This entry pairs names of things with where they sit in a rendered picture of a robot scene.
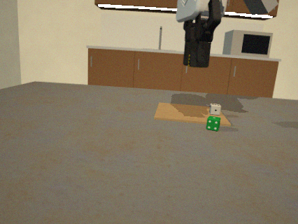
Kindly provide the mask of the green die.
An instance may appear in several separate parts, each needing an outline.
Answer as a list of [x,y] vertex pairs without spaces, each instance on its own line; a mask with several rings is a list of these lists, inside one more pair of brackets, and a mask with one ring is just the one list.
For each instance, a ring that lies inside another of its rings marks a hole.
[[209,116],[207,118],[207,124],[206,124],[206,129],[207,130],[213,130],[213,131],[218,131],[220,128],[220,118],[219,117],[214,117],[214,116]]

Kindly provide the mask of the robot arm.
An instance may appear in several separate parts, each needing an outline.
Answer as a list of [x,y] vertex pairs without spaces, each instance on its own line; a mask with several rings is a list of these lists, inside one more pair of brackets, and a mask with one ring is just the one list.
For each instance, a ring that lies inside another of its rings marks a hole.
[[277,0],[243,0],[251,15],[259,15],[269,13],[274,9],[278,2]]

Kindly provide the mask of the tan mat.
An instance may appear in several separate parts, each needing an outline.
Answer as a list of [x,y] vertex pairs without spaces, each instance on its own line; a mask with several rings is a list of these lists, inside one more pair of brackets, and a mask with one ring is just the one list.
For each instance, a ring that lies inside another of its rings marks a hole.
[[231,127],[230,122],[222,112],[220,112],[220,115],[211,115],[209,109],[209,106],[159,103],[154,120],[207,124],[207,118],[214,116],[220,118],[220,125]]

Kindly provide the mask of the white die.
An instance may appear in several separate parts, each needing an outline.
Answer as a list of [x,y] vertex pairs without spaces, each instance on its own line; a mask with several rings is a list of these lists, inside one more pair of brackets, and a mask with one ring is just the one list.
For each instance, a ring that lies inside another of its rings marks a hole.
[[209,113],[211,115],[220,115],[221,105],[219,104],[210,104]]

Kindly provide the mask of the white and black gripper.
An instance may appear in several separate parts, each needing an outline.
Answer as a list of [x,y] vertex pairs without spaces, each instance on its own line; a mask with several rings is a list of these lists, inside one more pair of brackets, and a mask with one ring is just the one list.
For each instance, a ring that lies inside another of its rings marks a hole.
[[208,67],[213,32],[221,23],[226,7],[227,0],[178,0],[176,20],[184,22],[185,66],[188,66],[190,55],[190,67]]

